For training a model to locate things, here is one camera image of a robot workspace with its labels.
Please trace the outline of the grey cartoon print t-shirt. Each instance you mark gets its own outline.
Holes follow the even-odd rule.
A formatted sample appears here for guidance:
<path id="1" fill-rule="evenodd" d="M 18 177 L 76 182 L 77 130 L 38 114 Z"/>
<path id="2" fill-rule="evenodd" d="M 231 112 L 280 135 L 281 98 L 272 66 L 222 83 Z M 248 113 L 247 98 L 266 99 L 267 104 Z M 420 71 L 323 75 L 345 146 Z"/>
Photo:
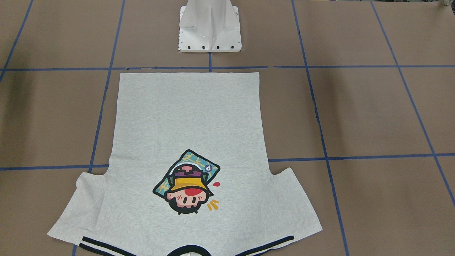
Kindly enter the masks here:
<path id="1" fill-rule="evenodd" d="M 82 173 L 52 238 L 103 256 L 256 256 L 322 230 L 269 169 L 259 73 L 122 73 L 109 167 Z"/>

